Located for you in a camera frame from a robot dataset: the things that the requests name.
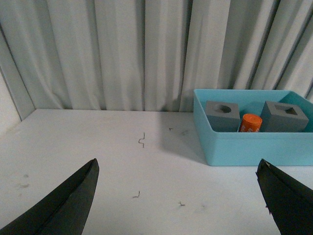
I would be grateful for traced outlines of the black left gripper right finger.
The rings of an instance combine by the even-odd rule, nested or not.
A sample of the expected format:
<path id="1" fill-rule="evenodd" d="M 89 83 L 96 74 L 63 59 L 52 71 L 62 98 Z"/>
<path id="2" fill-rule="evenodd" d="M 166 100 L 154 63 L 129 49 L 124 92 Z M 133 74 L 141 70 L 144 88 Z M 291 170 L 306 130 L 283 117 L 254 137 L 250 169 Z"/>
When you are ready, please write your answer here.
<path id="1" fill-rule="evenodd" d="M 280 234 L 313 233 L 313 190 L 264 159 L 257 168 L 257 181 Z"/>

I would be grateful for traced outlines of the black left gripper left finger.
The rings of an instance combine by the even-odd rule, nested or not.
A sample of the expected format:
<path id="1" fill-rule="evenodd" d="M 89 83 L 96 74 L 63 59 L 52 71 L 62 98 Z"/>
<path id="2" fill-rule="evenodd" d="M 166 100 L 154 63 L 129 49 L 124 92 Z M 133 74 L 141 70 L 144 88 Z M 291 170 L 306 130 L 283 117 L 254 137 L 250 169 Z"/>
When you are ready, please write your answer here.
<path id="1" fill-rule="evenodd" d="M 0 230 L 2 235 L 81 235 L 99 176 L 90 160 L 45 198 Z"/>

